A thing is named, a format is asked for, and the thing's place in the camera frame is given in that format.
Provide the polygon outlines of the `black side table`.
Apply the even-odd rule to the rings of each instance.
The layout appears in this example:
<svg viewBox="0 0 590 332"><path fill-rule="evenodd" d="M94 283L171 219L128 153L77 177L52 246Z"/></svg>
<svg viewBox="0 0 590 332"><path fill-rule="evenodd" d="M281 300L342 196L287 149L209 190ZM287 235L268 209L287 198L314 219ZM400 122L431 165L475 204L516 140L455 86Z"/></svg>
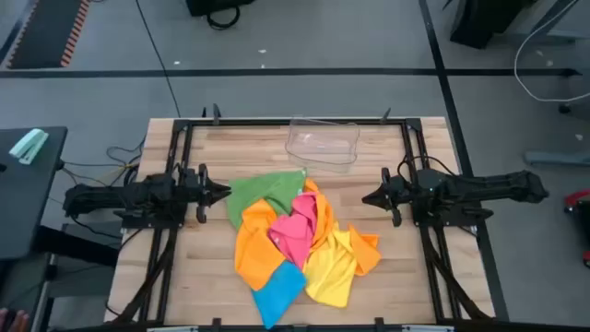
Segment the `black side table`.
<svg viewBox="0 0 590 332"><path fill-rule="evenodd" d="M43 129L48 138L29 165L9 155L28 128L0 129L0 261L26 256L34 244L67 136L64 126Z"/></svg>

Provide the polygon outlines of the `black mat with orange edge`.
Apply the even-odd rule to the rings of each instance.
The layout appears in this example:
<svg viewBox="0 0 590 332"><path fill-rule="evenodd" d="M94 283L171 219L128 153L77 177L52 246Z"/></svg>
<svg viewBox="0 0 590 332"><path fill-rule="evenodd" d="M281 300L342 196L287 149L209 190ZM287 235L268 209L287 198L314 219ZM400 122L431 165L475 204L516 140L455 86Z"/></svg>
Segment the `black mat with orange edge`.
<svg viewBox="0 0 590 332"><path fill-rule="evenodd" d="M89 0L32 0L6 68L68 67L89 8Z"/></svg>

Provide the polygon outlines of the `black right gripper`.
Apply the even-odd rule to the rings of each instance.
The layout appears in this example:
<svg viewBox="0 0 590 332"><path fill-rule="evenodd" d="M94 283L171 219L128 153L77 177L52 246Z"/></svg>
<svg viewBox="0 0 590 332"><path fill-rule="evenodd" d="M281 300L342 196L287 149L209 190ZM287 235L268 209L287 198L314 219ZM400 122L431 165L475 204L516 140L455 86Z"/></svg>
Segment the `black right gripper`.
<svg viewBox="0 0 590 332"><path fill-rule="evenodd" d="M395 226L402 223L400 204L411 203L414 198L411 185L402 176L392 176L388 168L382 168L382 184L373 192L364 196L363 204L389 210Z"/></svg>

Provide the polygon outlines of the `mint green stapler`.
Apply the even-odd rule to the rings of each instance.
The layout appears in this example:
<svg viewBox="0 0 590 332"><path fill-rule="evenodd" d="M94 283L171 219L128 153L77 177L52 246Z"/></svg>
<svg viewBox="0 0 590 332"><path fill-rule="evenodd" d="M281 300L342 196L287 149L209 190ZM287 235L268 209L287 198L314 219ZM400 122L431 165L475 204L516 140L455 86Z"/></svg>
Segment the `mint green stapler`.
<svg viewBox="0 0 590 332"><path fill-rule="evenodd" d="M39 128L31 129L10 150L9 155L24 165L30 165L40 152L49 134Z"/></svg>

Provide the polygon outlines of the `black cabinet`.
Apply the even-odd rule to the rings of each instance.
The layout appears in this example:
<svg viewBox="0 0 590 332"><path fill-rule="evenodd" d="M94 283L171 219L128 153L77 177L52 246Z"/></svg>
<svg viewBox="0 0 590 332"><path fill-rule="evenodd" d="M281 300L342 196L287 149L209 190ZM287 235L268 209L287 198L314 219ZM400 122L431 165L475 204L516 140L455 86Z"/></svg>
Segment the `black cabinet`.
<svg viewBox="0 0 590 332"><path fill-rule="evenodd" d="M450 41L485 49L529 5L529 0L458 0Z"/></svg>

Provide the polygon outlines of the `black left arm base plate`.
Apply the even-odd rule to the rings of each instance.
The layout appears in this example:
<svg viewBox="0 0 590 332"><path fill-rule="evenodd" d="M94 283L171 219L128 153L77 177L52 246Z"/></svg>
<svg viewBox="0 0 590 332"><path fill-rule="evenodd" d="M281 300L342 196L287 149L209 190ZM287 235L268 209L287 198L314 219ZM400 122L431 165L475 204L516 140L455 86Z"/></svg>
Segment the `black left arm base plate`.
<svg viewBox="0 0 590 332"><path fill-rule="evenodd" d="M115 210L113 214L122 219L125 229L174 229L184 224L182 210Z"/></svg>

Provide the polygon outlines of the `orange microfiber towel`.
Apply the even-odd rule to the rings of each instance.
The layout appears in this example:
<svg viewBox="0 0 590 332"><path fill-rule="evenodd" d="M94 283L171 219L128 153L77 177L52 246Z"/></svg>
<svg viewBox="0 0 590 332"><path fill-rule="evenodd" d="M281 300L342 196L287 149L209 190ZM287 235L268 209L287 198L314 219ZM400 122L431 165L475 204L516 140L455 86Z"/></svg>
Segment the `orange microfiber towel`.
<svg viewBox="0 0 590 332"><path fill-rule="evenodd" d="M304 192L314 194L317 210L316 231L305 273L329 267L336 269L338 277L363 276L375 268L382 257L377 249L379 236L361 234L351 224L346 231L341 231L332 206L311 178L305 180Z"/></svg>
<svg viewBox="0 0 590 332"><path fill-rule="evenodd" d="M259 199L242 213L234 254L237 274L253 290L261 290L276 269L286 260L268 237L277 213L264 199Z"/></svg>

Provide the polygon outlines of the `red cart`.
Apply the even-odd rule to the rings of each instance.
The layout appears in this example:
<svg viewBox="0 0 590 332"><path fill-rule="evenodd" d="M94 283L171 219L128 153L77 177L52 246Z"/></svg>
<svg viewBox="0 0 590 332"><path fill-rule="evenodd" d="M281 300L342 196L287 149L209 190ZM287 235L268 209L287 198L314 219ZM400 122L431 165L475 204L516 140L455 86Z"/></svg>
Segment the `red cart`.
<svg viewBox="0 0 590 332"><path fill-rule="evenodd" d="M590 269L590 189L574 192L564 198L564 211L577 223L587 248L582 253L585 267Z"/></svg>

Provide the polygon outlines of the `black desk crossbeam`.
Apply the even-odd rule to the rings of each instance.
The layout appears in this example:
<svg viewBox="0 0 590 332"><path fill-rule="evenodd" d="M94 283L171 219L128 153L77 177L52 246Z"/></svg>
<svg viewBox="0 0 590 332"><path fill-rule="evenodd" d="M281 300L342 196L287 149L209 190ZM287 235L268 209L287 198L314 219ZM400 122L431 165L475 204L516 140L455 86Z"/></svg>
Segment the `black desk crossbeam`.
<svg viewBox="0 0 590 332"><path fill-rule="evenodd" d="M95 243L64 231L40 226L31 245L33 251L62 255L88 263L116 267L119 252L108 245Z"/></svg>

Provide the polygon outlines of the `green microfiber towel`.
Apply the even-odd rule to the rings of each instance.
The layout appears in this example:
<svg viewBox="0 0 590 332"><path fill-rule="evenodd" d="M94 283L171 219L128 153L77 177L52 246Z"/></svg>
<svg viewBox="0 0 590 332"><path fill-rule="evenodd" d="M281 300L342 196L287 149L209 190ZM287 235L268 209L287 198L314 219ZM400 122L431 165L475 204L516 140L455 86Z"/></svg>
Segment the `green microfiber towel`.
<svg viewBox="0 0 590 332"><path fill-rule="evenodd" d="M290 214L292 200L303 192L306 172L271 172L249 178L230 180L231 194L227 197L230 223L238 230L242 213L259 200L265 200L277 215Z"/></svg>

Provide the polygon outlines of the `blue microfiber towel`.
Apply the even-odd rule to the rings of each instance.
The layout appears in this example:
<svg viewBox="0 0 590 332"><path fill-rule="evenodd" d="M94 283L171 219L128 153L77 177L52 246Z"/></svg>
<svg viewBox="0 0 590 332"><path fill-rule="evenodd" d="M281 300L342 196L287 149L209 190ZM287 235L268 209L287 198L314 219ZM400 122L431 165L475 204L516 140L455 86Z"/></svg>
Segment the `blue microfiber towel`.
<svg viewBox="0 0 590 332"><path fill-rule="evenodd" d="M306 286L300 269L284 261L261 290L253 290L254 303L265 329L273 328Z"/></svg>

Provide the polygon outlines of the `clear plastic bin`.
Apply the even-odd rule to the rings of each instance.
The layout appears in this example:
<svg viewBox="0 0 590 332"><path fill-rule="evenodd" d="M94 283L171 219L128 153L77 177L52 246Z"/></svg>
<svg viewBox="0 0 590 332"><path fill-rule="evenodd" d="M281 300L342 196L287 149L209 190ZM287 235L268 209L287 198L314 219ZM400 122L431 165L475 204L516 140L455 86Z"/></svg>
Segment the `clear plastic bin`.
<svg viewBox="0 0 590 332"><path fill-rule="evenodd" d="M285 151L290 162L307 169L347 172L358 158L360 127L326 120L293 117Z"/></svg>

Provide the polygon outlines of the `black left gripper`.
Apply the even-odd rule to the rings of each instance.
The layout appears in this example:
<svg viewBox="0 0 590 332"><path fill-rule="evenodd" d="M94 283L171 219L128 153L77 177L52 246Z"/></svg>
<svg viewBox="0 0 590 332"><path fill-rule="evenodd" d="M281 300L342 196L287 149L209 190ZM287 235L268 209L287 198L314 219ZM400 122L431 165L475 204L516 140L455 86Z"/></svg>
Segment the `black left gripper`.
<svg viewBox="0 0 590 332"><path fill-rule="evenodd" d="M208 177L205 164L199 164L197 170L189 168L183 172L185 200L196 203L196 218L201 224L207 222L206 209L230 195L231 188L219 184Z"/></svg>

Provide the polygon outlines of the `person's hand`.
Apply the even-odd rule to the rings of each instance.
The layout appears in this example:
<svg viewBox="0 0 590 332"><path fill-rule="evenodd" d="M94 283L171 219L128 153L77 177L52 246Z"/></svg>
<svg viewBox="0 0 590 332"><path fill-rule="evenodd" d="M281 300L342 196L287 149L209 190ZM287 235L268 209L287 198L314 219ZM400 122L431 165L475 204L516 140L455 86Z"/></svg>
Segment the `person's hand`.
<svg viewBox="0 0 590 332"><path fill-rule="evenodd" d="M0 309L0 332L27 332L30 316L22 310Z"/></svg>

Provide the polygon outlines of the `black equipment box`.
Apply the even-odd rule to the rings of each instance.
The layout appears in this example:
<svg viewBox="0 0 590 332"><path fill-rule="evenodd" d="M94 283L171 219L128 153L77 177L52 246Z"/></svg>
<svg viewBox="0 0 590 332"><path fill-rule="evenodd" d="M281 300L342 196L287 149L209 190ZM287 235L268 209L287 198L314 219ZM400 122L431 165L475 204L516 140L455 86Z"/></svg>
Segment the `black equipment box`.
<svg viewBox="0 0 590 332"><path fill-rule="evenodd" d="M184 0L192 17L202 17L214 12L247 6L255 0Z"/></svg>

